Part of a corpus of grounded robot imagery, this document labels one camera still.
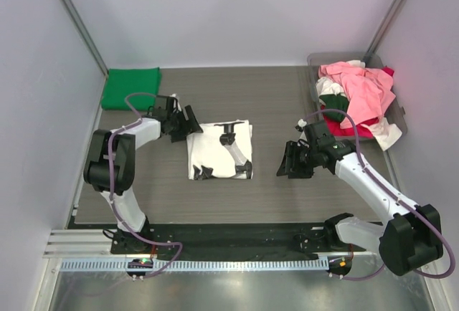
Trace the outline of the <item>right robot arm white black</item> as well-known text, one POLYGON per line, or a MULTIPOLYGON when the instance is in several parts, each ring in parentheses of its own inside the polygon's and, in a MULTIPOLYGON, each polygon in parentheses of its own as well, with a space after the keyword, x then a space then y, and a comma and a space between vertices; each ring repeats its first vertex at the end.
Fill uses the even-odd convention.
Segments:
POLYGON ((342 213, 323 223, 330 245, 352 244, 374 252, 392 273, 402 276, 443 256, 441 220, 431 205, 420 206, 382 177, 359 144, 337 140, 324 121, 296 125, 301 136, 285 145, 278 176, 312 178, 325 168, 347 183, 378 216, 379 223, 342 213))

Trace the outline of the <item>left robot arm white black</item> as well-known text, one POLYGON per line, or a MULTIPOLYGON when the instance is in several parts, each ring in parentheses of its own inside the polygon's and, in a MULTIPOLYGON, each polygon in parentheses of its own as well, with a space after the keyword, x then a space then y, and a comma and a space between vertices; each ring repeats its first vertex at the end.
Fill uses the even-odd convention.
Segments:
POLYGON ((103 232, 112 240, 112 251, 145 253, 156 244, 133 191, 136 151, 165 135, 176 143, 203 130, 192 106, 182 107, 175 94, 135 92, 125 97, 125 103, 137 119, 116 129, 93 132, 83 179, 108 202, 115 216, 116 231, 103 232))

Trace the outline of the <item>dark green t shirt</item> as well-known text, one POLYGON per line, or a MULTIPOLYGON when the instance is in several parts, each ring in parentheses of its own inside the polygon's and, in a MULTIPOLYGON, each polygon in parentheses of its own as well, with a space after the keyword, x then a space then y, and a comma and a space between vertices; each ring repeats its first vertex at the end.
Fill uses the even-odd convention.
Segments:
MULTIPOLYGON (((320 95, 319 100, 325 109, 336 109, 346 113, 349 107, 349 100, 342 94, 320 95)), ((323 115, 338 123, 341 123, 346 118, 344 114, 337 112, 325 112, 323 115)))

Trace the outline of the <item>folded green t shirt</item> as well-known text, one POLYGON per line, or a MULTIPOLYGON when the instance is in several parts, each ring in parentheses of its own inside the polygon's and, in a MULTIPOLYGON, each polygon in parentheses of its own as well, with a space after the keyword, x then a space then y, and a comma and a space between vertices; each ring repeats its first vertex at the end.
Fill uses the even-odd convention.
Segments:
POLYGON ((110 69, 100 106, 104 110, 130 110, 125 98, 133 93, 157 94, 161 85, 161 70, 110 69))

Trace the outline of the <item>pink t shirt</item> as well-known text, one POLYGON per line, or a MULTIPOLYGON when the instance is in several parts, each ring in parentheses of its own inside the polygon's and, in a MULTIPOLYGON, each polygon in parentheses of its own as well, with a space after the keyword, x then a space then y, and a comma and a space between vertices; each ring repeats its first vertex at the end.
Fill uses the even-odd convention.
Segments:
POLYGON ((365 67, 359 60, 323 64, 318 75, 343 87, 349 100, 347 113, 357 125, 381 120, 395 100, 393 78, 381 69, 365 67))

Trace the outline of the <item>right corner aluminium post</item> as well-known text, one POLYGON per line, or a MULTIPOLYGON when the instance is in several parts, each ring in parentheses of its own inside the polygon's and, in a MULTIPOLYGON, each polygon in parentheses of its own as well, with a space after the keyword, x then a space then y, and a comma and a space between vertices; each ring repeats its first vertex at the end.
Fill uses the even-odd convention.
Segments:
POLYGON ((369 61, 369 58, 377 53, 378 48, 380 48, 384 38, 389 33, 392 25, 395 23, 397 16, 401 13, 404 4, 407 0, 392 0, 387 13, 384 15, 373 39, 364 55, 364 61, 369 61))

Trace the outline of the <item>corner aluminium post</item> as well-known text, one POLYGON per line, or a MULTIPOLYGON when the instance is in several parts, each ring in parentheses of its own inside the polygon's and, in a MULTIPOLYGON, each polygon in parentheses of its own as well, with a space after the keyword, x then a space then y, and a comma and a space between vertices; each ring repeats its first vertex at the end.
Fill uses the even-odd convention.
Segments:
POLYGON ((384 38, 389 33, 392 25, 395 23, 397 16, 401 13, 404 4, 407 0, 392 0, 387 13, 384 15, 373 39, 364 55, 364 61, 369 61, 369 58, 377 53, 378 48, 380 48, 384 38))
POLYGON ((67 15, 69 16, 71 22, 73 23, 74 27, 76 28, 78 34, 80 35, 81 39, 83 40, 85 46, 87 47, 89 53, 93 57, 96 65, 98 66, 99 70, 102 74, 107 77, 108 76, 108 67, 105 63, 102 55, 100 54, 98 48, 96 47, 93 38, 91 37, 87 27, 85 26, 82 17, 80 16, 76 6, 74 5, 72 0, 60 0, 67 15))

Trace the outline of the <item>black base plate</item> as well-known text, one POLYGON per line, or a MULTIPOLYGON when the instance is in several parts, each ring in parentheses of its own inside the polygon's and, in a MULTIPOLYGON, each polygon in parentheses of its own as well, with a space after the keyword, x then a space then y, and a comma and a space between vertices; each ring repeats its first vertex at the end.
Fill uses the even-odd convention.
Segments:
POLYGON ((251 260, 268 255, 313 255, 362 249, 337 239, 322 223, 146 224, 136 235, 128 230, 104 231, 112 253, 149 253, 168 259, 181 243, 185 260, 251 260))

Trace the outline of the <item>left corner aluminium post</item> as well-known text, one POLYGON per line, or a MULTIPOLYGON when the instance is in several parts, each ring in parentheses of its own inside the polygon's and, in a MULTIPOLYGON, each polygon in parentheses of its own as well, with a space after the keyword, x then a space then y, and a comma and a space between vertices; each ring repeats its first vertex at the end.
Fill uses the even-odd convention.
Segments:
POLYGON ((96 47, 93 38, 91 37, 87 27, 85 26, 82 17, 80 16, 76 6, 74 5, 72 0, 60 0, 67 15, 69 16, 71 22, 73 23, 74 27, 76 28, 78 34, 80 35, 81 39, 83 40, 85 46, 87 47, 89 53, 93 57, 96 65, 98 66, 99 70, 102 74, 107 77, 108 76, 108 67, 105 63, 102 55, 100 54, 98 48, 96 47))

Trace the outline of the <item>aluminium rail frame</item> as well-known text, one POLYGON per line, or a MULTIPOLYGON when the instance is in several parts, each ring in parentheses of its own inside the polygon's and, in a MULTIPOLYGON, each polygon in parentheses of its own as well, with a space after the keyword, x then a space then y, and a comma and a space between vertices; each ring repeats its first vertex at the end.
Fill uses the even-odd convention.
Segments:
POLYGON ((110 254, 112 241, 97 229, 52 230, 44 258, 99 257, 110 254))

